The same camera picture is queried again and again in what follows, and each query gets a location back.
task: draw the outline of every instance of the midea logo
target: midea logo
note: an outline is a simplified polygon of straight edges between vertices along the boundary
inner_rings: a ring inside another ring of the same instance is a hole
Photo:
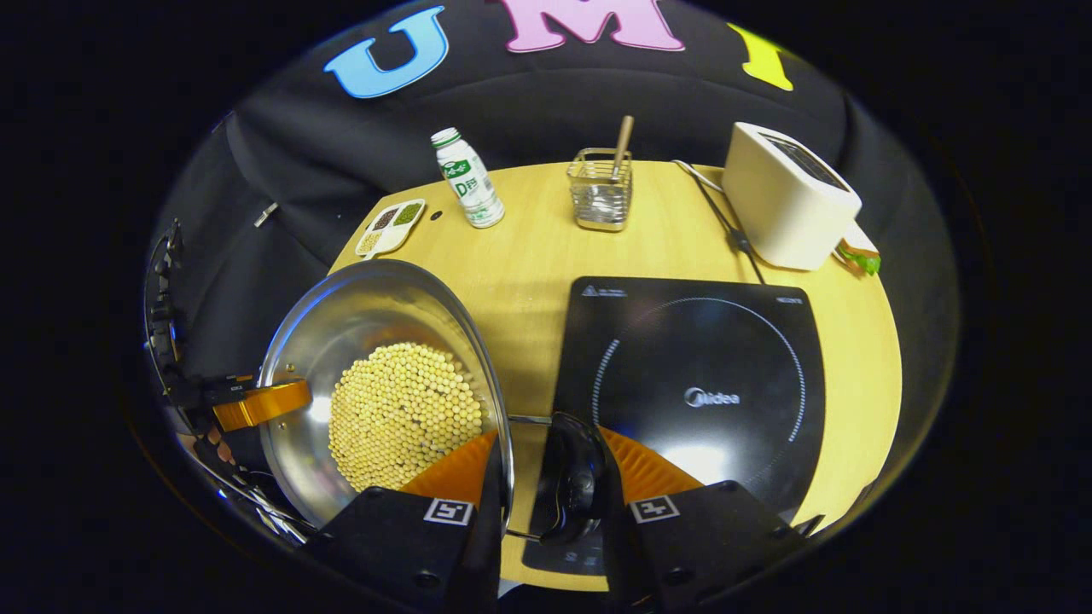
[[[691,408],[701,408],[703,405],[739,404],[738,394],[724,394],[723,392],[710,394],[701,388],[687,388],[687,391],[682,393],[682,400],[686,401],[686,404]]]

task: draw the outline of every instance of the white toaster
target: white toaster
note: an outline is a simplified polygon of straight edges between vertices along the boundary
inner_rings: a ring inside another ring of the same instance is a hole
[[[755,251],[815,271],[860,211],[860,197],[795,139],[737,121],[721,186]]]

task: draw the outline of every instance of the wooden utensil handle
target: wooden utensil handle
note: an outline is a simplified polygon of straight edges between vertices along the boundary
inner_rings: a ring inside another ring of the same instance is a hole
[[[621,168],[621,161],[626,157],[626,150],[629,149],[629,135],[633,132],[633,116],[627,115],[621,118],[621,130],[618,132],[618,146],[615,147],[615,166],[610,172],[612,178],[618,177]]]

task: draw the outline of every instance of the blue letter u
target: blue letter u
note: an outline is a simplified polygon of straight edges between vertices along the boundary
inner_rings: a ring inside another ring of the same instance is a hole
[[[388,32],[405,32],[413,45],[413,59],[394,70],[381,70],[368,52],[376,42],[368,38],[342,51],[325,66],[351,96],[375,98],[417,81],[440,66],[448,55],[448,36],[436,15],[443,7],[432,7],[395,23]]]

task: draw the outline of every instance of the power cord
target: power cord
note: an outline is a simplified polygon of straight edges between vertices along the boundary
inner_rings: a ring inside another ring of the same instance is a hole
[[[728,235],[725,238],[732,237],[732,241],[735,241],[736,248],[739,249],[739,251],[743,251],[744,253],[747,255],[747,258],[751,261],[751,268],[755,269],[755,274],[758,275],[758,281],[762,282],[762,285],[765,285],[765,279],[762,276],[762,272],[758,270],[758,263],[755,262],[755,253],[753,253],[755,250],[751,249],[751,245],[750,241],[747,239],[747,235],[739,228],[736,228],[731,223],[728,223],[728,220],[724,216],[723,213],[721,213],[721,209],[716,206],[716,203],[713,202],[713,199],[709,196],[709,192],[705,191],[705,185],[708,184],[712,186],[714,189],[716,189],[716,191],[721,193],[724,193],[724,190],[721,189],[720,186],[713,184],[712,181],[703,177],[701,173],[698,173],[698,170],[695,169],[689,164],[680,160],[673,160],[672,162],[682,166],[682,168],[686,169],[686,172],[689,173],[691,177],[693,177],[693,182],[698,184],[698,189],[701,190],[701,196],[705,197],[705,202],[709,203],[710,209],[712,209],[713,213],[716,214],[716,217],[721,221],[721,224],[724,224],[724,227],[727,228]]]

